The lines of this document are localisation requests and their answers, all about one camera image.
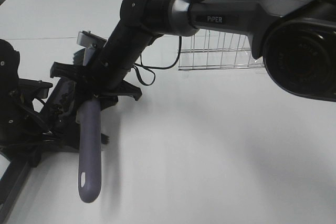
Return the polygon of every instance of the metal wire rack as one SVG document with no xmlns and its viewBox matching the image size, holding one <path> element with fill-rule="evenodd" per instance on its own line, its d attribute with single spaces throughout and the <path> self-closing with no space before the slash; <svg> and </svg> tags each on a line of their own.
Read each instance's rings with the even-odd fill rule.
<svg viewBox="0 0 336 224">
<path fill-rule="evenodd" d="M 184 39 L 179 70 L 262 68 L 263 59 L 251 55 L 245 35 L 200 30 Z"/>
</svg>

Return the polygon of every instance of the white tabletop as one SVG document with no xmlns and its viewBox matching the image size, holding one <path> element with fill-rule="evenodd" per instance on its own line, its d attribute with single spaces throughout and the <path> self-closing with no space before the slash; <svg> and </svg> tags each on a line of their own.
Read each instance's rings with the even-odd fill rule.
<svg viewBox="0 0 336 224">
<path fill-rule="evenodd" d="M 33 13 L 21 12 L 13 15 L 22 26 L 10 26 L 9 7 L 22 7 L 7 0 L 0 33 L 17 38 L 9 42 L 21 53 L 20 76 L 56 83 L 48 78 L 50 66 L 71 62 L 80 48 L 76 39 L 33 38 L 73 37 L 81 29 L 108 36 L 114 24 L 107 20 L 117 22 L 120 1 L 98 0 L 85 18 L 84 0 L 68 0 L 59 15 L 45 8 L 32 20 Z M 144 57 L 166 66 L 176 46 L 176 37 L 160 38 Z M 127 80 L 140 86 L 134 72 Z M 334 224 L 334 103 L 290 95 L 251 69 L 157 71 L 156 83 L 142 91 L 138 102 L 121 98 L 102 112 L 111 141 L 102 152 L 102 190 L 94 203 L 78 195 L 78 154 L 47 155 L 7 223 Z"/>
</svg>

